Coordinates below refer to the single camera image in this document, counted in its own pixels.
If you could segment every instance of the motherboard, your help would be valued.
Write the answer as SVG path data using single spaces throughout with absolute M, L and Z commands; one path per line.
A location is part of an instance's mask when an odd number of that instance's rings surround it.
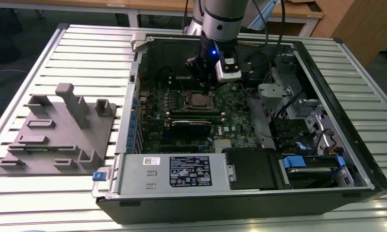
M 233 83 L 207 95 L 187 90 L 181 82 L 172 85 L 171 80 L 143 84 L 143 153 L 213 153 L 227 147 L 256 147 L 248 91 Z

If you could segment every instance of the warning label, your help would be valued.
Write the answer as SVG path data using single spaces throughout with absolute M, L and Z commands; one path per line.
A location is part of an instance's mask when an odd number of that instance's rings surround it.
M 169 157 L 172 187 L 211 186 L 209 156 Z

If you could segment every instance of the aluminum extrusion tabletop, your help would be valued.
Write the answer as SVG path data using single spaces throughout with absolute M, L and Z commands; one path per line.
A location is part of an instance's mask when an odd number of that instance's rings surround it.
M 0 119 L 0 159 L 14 140 L 29 109 L 32 94 L 54 92 L 58 82 L 72 83 L 87 102 L 108 98 L 125 102 L 135 32 L 179 34 L 177 30 L 64 25 L 38 57 Z M 260 35 L 241 34 L 240 38 Z M 312 56 L 331 90 L 359 131 L 387 177 L 387 96 L 343 43 L 334 39 L 299 40 Z M 49 96 L 52 101 L 61 101 Z M 112 165 L 121 110 L 116 111 L 105 165 Z M 99 209 L 91 194 L 91 176 L 0 176 L 0 232 L 41 231 L 387 231 L 387 195 L 354 203 L 320 216 L 263 218 L 179 224 L 117 225 Z M 99 189 L 107 190 L 103 182 Z

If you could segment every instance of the gray plastic base plate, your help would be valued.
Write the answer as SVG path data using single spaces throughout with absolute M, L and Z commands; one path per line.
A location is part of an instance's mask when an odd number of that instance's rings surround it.
M 116 105 L 109 104 L 111 116 L 97 116 L 96 104 L 87 105 L 85 129 L 80 129 L 62 102 L 42 106 L 46 115 L 29 114 L 9 145 L 12 153 L 0 162 L 0 174 L 92 174 L 103 166 Z M 17 149 L 22 144 L 28 148 Z

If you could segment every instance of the wooden table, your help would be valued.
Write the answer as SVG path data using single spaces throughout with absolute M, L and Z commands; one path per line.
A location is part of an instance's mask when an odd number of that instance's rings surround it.
M 172 15 L 183 16 L 185 10 L 184 0 L 129 0 L 129 21 L 137 22 L 139 15 Z M 193 1 L 188 1 L 188 12 L 193 10 Z M 268 21 L 280 22 L 282 7 L 278 5 Z M 319 19 L 324 17 L 322 12 L 314 12 L 307 4 L 286 2 L 286 22 L 304 24 L 299 36 L 308 37 L 314 31 Z
M 34 10 L 58 10 L 127 14 L 131 27 L 139 28 L 140 15 L 183 16 L 184 0 L 0 0 L 0 7 Z M 192 16 L 193 0 L 188 2 L 188 16 Z M 268 19 L 280 22 L 282 10 L 278 5 Z M 306 4 L 286 3 L 286 21 L 303 24 L 299 36 L 310 36 L 322 12 L 312 12 Z

